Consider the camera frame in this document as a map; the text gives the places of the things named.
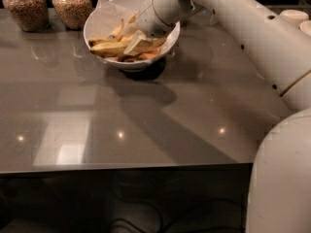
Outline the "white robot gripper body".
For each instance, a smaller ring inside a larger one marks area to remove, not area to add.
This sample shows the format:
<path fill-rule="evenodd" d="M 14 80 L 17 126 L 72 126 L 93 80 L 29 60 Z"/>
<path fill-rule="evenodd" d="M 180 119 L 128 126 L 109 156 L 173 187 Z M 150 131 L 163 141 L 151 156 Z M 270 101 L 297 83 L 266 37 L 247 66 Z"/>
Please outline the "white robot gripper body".
<path fill-rule="evenodd" d="M 163 37 L 171 33 L 173 26 L 164 23 L 154 6 L 154 0 L 144 0 L 135 16 L 135 21 L 130 22 L 122 31 L 124 35 L 129 35 L 140 30 L 149 37 Z"/>

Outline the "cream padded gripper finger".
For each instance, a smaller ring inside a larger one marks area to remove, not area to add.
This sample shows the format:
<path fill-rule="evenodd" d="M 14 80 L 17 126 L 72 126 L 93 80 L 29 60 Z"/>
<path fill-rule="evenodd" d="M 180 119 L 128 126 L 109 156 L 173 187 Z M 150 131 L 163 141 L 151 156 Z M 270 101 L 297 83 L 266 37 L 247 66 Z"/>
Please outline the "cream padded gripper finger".
<path fill-rule="evenodd" d="M 131 17 L 128 19 L 128 21 L 126 22 L 126 24 L 131 24 L 134 23 L 137 19 L 137 14 L 138 12 L 134 12 Z"/>
<path fill-rule="evenodd" d="M 149 37 L 142 31 L 137 30 L 133 34 L 133 37 L 130 40 L 129 45 L 125 48 L 123 53 L 131 56 L 137 55 L 147 47 L 150 47 L 152 45 L 152 41 L 153 41 L 152 37 Z"/>

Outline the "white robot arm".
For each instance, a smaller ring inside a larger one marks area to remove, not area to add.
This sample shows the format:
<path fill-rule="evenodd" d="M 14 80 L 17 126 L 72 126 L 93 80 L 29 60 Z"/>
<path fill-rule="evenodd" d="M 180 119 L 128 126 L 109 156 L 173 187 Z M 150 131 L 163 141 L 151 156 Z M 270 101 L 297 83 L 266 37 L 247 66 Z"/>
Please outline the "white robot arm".
<path fill-rule="evenodd" d="M 311 233 L 311 38 L 256 0 L 145 0 L 125 30 L 161 37 L 197 7 L 214 13 L 294 110 L 260 144 L 246 233 Z"/>

